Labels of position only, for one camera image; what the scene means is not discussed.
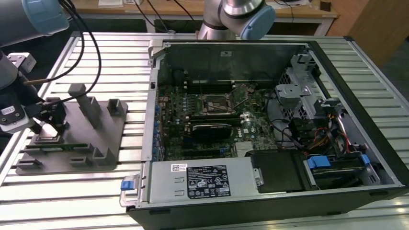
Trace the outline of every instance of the aluminum extrusion table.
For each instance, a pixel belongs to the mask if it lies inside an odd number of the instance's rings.
[[[24,175],[16,174],[19,153],[29,143],[29,130],[13,135],[0,157],[0,229],[139,230],[143,227],[119,204],[120,183],[140,170],[145,99],[149,81],[148,43],[152,39],[193,39],[193,34],[95,33],[103,56],[103,75],[93,92],[99,101],[120,98],[129,111],[117,168],[109,172]],[[271,40],[316,40],[380,127],[395,150],[409,164],[409,104],[355,42],[343,37],[267,36]],[[71,37],[48,77],[65,71],[80,52],[80,38]],[[85,54],[68,76],[44,85],[43,97],[68,97],[71,83],[95,80],[97,60],[91,37]],[[331,94],[336,92],[324,82]],[[408,229],[409,197],[377,201],[347,214],[285,219],[236,225],[233,229],[293,228]]]

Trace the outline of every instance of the sticker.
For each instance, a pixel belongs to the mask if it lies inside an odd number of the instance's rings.
[[[1,109],[1,114],[8,115],[8,114],[12,114],[15,111],[16,111],[16,108],[11,106],[11,107]]]
[[[232,56],[232,51],[223,51],[220,53],[220,57],[231,57]]]
[[[185,172],[188,164],[172,164],[171,165],[171,172]]]
[[[225,165],[188,168],[188,197],[191,199],[231,196]]]

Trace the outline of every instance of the warning label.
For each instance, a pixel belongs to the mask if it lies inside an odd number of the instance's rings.
[[[188,197],[191,199],[231,196],[225,165],[188,168]]]

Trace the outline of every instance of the wooden table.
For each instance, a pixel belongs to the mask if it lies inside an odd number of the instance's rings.
[[[72,0],[77,11],[84,18],[101,19],[144,19],[135,5],[124,4],[121,8],[99,8],[99,0]],[[161,18],[164,20],[189,20],[189,17],[180,6],[172,0],[151,0]],[[196,20],[203,20],[204,2],[200,0],[179,0],[180,4],[187,8]],[[316,23],[319,24],[315,35],[325,35],[333,20],[339,17],[339,13],[332,9],[331,12],[317,10],[320,0],[313,0],[313,6],[297,6],[292,9],[276,10],[276,22],[279,23]],[[151,21],[159,19],[147,0],[140,5],[143,12]],[[155,32],[155,27],[147,22],[147,30]]]

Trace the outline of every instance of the circuit board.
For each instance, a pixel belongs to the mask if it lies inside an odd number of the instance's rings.
[[[164,160],[237,157],[237,142],[251,142],[255,150],[276,149],[265,91],[249,83],[227,93],[188,93],[187,88],[160,86]]]

